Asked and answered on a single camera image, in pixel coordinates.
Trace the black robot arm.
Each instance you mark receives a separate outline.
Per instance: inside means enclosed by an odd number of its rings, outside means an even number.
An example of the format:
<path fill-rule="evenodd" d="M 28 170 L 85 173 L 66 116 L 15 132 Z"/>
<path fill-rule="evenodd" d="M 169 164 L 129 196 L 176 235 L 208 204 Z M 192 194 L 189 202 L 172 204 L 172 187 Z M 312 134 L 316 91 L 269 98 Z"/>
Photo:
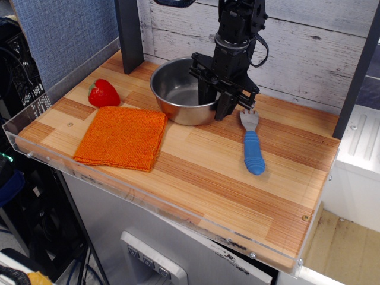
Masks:
<path fill-rule="evenodd" d="M 259 88 L 248 69 L 265 64 L 265 59 L 254 64 L 252 57 L 256 43 L 268 48 L 259 35 L 267 18 L 264 1 L 219 1 L 214 55 L 195 52 L 191 56 L 189 73 L 198 80 L 198 101 L 202 105 L 217 102 L 216 121 L 230 115 L 236 105 L 254 108 Z"/>

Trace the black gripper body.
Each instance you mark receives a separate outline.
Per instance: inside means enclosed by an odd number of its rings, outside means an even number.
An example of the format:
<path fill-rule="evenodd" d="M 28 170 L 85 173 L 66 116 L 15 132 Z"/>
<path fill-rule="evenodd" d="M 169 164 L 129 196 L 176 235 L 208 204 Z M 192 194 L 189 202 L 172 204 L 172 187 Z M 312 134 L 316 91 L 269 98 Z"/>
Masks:
<path fill-rule="evenodd" d="M 197 79 L 200 75 L 210 78 L 218 93 L 233 91 L 238 104 L 252 109 L 259 93 L 257 85 L 248 77 L 255 45 L 255 41 L 246 41 L 241 47 L 228 49 L 224 43 L 216 44 L 212 57 L 195 52 L 189 73 Z"/>

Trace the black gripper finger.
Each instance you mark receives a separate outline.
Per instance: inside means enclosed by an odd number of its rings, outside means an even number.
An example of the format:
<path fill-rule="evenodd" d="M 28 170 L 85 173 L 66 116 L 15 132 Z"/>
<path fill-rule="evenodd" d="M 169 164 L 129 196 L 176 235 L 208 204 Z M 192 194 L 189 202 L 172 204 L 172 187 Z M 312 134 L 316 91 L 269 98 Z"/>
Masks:
<path fill-rule="evenodd" d="M 198 79 L 198 104 L 206 105 L 216 100 L 217 90 L 210 78 L 200 75 Z"/>
<path fill-rule="evenodd" d="M 217 109 L 216 109 L 216 114 L 215 114 L 214 119 L 216 121 L 222 121 L 226 116 L 231 115 L 237 103 L 238 103 L 238 97 L 236 95 L 230 94 L 230 93 L 221 93 L 218 99 L 218 104 L 217 104 Z"/>

